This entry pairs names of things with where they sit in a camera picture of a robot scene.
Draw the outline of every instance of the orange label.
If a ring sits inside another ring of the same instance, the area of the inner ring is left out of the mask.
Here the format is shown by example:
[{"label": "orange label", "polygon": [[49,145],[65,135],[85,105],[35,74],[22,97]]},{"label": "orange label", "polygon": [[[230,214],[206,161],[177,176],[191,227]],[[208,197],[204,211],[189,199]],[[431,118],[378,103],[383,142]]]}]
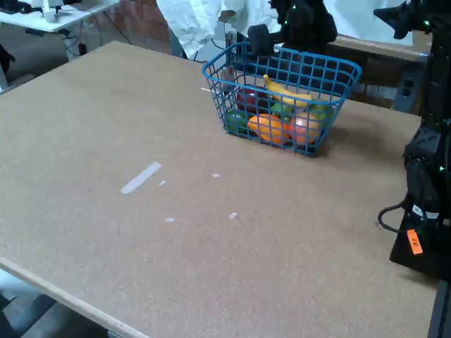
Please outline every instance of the orange label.
[{"label": "orange label", "polygon": [[416,235],[416,231],[413,229],[407,230],[407,237],[409,237],[410,246],[414,255],[419,255],[423,253],[423,249],[421,248],[420,241],[418,236]]}]

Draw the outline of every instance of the particleboard tabletop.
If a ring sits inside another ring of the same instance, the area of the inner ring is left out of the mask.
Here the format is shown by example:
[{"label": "particleboard tabletop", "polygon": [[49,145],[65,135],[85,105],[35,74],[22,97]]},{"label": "particleboard tabletop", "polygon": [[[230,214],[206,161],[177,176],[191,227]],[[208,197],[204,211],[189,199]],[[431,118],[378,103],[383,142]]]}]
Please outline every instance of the particleboard tabletop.
[{"label": "particleboard tabletop", "polygon": [[375,226],[419,119],[347,102],[306,158],[225,133],[200,70],[112,43],[1,96],[0,266],[124,337],[425,337]]},{"label": "particleboard tabletop", "polygon": [[401,44],[389,44],[382,42],[372,42],[368,40],[355,39],[345,35],[338,35],[334,45],[366,51],[368,53],[390,56],[392,58],[401,58],[406,61],[426,62],[427,55],[431,51],[432,35],[426,35],[423,32],[415,31],[413,33],[414,41],[412,46]]}]

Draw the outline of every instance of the green fruit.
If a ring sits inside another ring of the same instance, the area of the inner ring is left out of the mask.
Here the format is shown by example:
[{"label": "green fruit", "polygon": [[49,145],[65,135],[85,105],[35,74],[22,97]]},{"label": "green fruit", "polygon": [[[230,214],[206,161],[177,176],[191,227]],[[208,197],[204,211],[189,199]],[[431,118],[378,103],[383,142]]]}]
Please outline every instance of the green fruit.
[{"label": "green fruit", "polygon": [[290,123],[291,122],[291,116],[290,115],[284,115],[281,117],[281,120],[285,123]]},{"label": "green fruit", "polygon": [[227,131],[234,134],[247,134],[247,118],[244,111],[231,109],[224,115],[224,125]]},{"label": "green fruit", "polygon": [[333,108],[325,104],[313,104],[310,106],[310,113],[315,120],[318,120],[321,127],[324,127],[328,123],[329,119],[333,116]]},{"label": "green fruit", "polygon": [[288,123],[293,117],[293,107],[277,102],[272,105],[271,114],[279,116],[283,122]]}]

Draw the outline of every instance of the black cable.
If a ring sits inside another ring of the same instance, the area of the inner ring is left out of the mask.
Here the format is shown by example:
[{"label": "black cable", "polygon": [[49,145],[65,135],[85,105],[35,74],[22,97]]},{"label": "black cable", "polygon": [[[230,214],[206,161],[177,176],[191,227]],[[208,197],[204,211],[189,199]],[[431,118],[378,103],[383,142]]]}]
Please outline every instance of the black cable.
[{"label": "black cable", "polygon": [[211,43],[216,47],[219,48],[221,51],[225,51],[225,49],[223,47],[218,46],[215,41],[213,41],[213,38],[211,38]]},{"label": "black cable", "polygon": [[97,32],[98,32],[98,34],[99,34],[99,47],[101,47],[103,44],[104,44],[104,40],[103,40],[103,38],[102,38],[102,35],[101,35],[101,28],[100,28],[100,24],[99,24],[99,21],[97,20],[97,17],[96,17],[96,15],[95,15],[95,13],[93,13],[90,9],[88,9],[88,8],[80,8],[80,9],[66,9],[66,8],[62,8],[61,9],[62,11],[76,11],[76,12],[90,12],[91,13],[91,16],[94,18],[94,21],[96,22],[96,26],[97,26]]},{"label": "black cable", "polygon": [[192,60],[193,60],[194,62],[197,62],[197,63],[202,63],[202,64],[206,63],[206,61],[198,61],[198,60],[196,60],[197,54],[198,54],[198,53],[199,53],[199,51],[196,52],[196,54],[194,55],[194,58],[192,58]]},{"label": "black cable", "polygon": [[87,9],[87,11],[89,11],[92,14],[92,17],[94,18],[94,20],[96,22],[97,32],[99,32],[99,47],[101,47],[104,44],[104,40],[101,36],[101,29],[100,29],[99,21],[97,20],[97,17],[95,16],[95,14],[93,12],[91,12],[91,10]]},{"label": "black cable", "polygon": [[128,37],[124,34],[124,32],[117,26],[117,24],[110,18],[110,16],[108,14],[106,14],[106,12],[104,12],[104,15],[108,18],[108,20],[110,20],[111,24],[117,29],[117,31],[122,35],[122,37],[127,40],[127,42],[131,45],[132,42],[130,41],[130,39],[128,39]]},{"label": "black cable", "polygon": [[[61,38],[61,39],[63,40],[63,43],[64,43],[64,49],[65,49],[68,53],[72,54],[73,56],[81,56],[80,54],[75,54],[73,51],[70,50],[70,48],[74,47],[74,46],[80,41],[80,38],[81,38],[81,36],[82,36],[82,27],[83,27],[83,22],[80,23],[80,29],[79,29],[79,31],[78,31],[78,35],[75,36],[75,37],[69,37],[69,34],[68,34],[68,33],[65,34],[66,37],[60,37],[60,36],[59,36],[60,33],[55,33],[55,35],[56,35],[57,37],[59,37],[59,38]],[[74,39],[74,38],[75,38],[75,41],[74,41],[70,46],[66,46],[66,43],[65,43],[64,40],[69,40],[69,39]]]},{"label": "black cable", "polygon": [[379,214],[378,214],[378,223],[379,223],[379,225],[380,225],[382,228],[384,228],[385,230],[394,232],[395,234],[397,234],[397,233],[399,232],[399,230],[395,229],[394,227],[391,227],[391,226],[385,224],[385,223],[383,222],[383,220],[382,220],[382,217],[383,217],[386,213],[388,213],[388,212],[390,212],[390,211],[394,211],[394,210],[397,210],[397,209],[401,208],[401,207],[404,205],[405,201],[406,201],[406,199],[403,199],[403,200],[402,200],[401,202],[399,202],[398,204],[395,204],[394,206],[388,206],[387,208],[384,208],[384,209],[382,209],[381,211],[379,211]]}]

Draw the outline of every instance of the white tape strip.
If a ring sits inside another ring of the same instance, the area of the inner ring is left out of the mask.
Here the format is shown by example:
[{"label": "white tape strip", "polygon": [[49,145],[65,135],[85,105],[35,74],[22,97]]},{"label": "white tape strip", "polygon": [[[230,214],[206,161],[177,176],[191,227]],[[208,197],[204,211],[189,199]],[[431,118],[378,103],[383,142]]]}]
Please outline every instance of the white tape strip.
[{"label": "white tape strip", "polygon": [[123,194],[129,194],[136,188],[138,188],[142,183],[144,183],[149,177],[151,177],[154,173],[161,168],[161,164],[158,162],[153,162],[149,167],[144,169],[137,177],[133,180],[129,181],[129,183],[122,188],[121,192]]}]

